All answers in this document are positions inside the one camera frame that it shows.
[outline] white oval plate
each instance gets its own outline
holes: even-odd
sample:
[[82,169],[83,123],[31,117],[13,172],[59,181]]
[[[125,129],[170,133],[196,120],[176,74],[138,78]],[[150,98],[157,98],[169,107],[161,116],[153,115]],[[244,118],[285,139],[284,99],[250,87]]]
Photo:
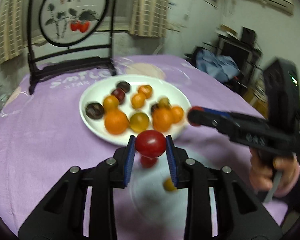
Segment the white oval plate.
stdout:
[[[137,136],[138,134],[133,132],[131,129],[127,129],[124,133],[120,135],[109,134],[104,126],[103,118],[100,120],[90,119],[85,113],[85,107],[92,102],[99,102],[102,104],[103,99],[115,89],[116,84],[120,81],[126,81],[131,85],[130,92],[126,94],[125,102],[121,106],[119,106],[119,109],[123,111],[128,118],[130,118],[133,113],[142,111],[149,116],[150,122],[152,123],[150,111],[151,105],[155,104],[159,98],[164,96],[170,99],[170,103],[172,105],[181,106],[185,113],[191,107],[189,100],[179,89],[157,78],[142,75],[119,75],[96,82],[90,87],[88,87],[83,92],[80,98],[80,116],[85,125],[95,135],[115,145],[126,146],[129,141],[130,135]],[[131,106],[130,98],[137,92],[138,86],[143,84],[149,84],[152,86],[153,95],[151,98],[146,100],[146,103],[143,106],[143,108],[135,110]],[[164,133],[164,135],[171,135],[172,139],[176,139],[187,124],[188,122],[186,121],[186,118],[184,118],[184,120],[180,123],[173,124],[170,130]]]

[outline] curtain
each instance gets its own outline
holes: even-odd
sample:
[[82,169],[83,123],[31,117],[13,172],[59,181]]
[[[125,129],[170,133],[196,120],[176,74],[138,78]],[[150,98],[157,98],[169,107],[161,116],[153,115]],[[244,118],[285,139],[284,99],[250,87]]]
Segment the curtain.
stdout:
[[22,53],[23,0],[0,2],[0,64]]
[[130,34],[164,37],[168,0],[133,0]]

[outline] circular frame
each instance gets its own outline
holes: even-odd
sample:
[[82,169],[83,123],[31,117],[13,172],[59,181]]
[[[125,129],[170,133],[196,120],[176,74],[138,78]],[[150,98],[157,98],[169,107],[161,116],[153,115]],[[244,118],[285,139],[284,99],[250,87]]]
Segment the circular frame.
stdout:
[[106,13],[108,11],[108,6],[109,6],[109,0],[106,0],[106,4],[105,4],[105,7],[104,7],[104,10],[101,14],[101,17],[100,17],[100,20],[99,22],[96,24],[96,26],[89,32],[87,33],[84,37],[82,37],[81,39],[77,40],[77,41],[73,41],[73,42],[70,42],[70,43],[58,43],[58,42],[55,42],[55,41],[52,41],[51,39],[49,39],[47,37],[47,35],[44,33],[43,31],[43,28],[42,28],[42,22],[41,22],[41,12],[43,10],[43,5],[45,4],[47,0],[43,0],[41,6],[40,6],[40,10],[39,10],[39,28],[40,28],[40,31],[42,33],[42,36],[47,40],[47,42],[49,42],[50,44],[54,45],[54,46],[57,46],[57,47],[69,47],[69,46],[73,46],[73,45],[76,45],[78,43],[80,43],[81,41],[85,40],[86,38],[88,38],[98,27],[99,25],[102,23],[104,17],[106,16]]

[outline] metal screw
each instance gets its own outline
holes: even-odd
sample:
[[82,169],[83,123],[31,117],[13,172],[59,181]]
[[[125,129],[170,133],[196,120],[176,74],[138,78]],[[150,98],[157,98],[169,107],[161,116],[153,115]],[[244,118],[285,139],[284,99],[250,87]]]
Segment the metal screw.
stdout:
[[193,165],[193,164],[195,164],[195,160],[194,159],[186,159],[186,164],[188,164],[188,165]]
[[226,174],[230,173],[232,170],[229,166],[224,166],[222,167],[222,171]]
[[115,158],[109,158],[106,160],[106,163],[109,165],[113,165],[113,164],[115,164],[115,162],[116,162]]
[[70,172],[71,173],[77,173],[80,170],[80,168],[78,166],[72,166],[70,168]]

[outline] red tomato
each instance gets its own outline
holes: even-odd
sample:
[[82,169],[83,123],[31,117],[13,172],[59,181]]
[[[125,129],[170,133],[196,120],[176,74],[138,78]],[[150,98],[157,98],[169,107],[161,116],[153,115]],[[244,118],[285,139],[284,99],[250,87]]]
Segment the red tomato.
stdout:
[[[188,111],[188,115],[189,115],[189,113],[190,113],[192,110],[203,111],[202,107],[200,107],[200,106],[193,106],[193,107],[191,107],[191,109]],[[199,124],[191,123],[191,122],[189,122],[189,124],[191,124],[192,126],[200,126]]]
[[123,104],[124,98],[126,94],[123,92],[121,88],[117,88],[111,92],[111,95],[114,95],[118,100],[120,104]]
[[85,33],[88,30],[89,25],[90,25],[89,21],[82,22],[79,27],[80,32]]
[[153,167],[158,161],[158,158],[149,159],[147,157],[141,156],[140,163],[144,169]]
[[78,21],[72,21],[71,23],[70,23],[70,29],[72,30],[72,31],[76,31],[76,30],[78,30],[79,29],[79,27],[80,27],[80,23],[78,22]]
[[146,130],[136,138],[136,150],[148,158],[161,156],[166,150],[166,138],[156,130]]

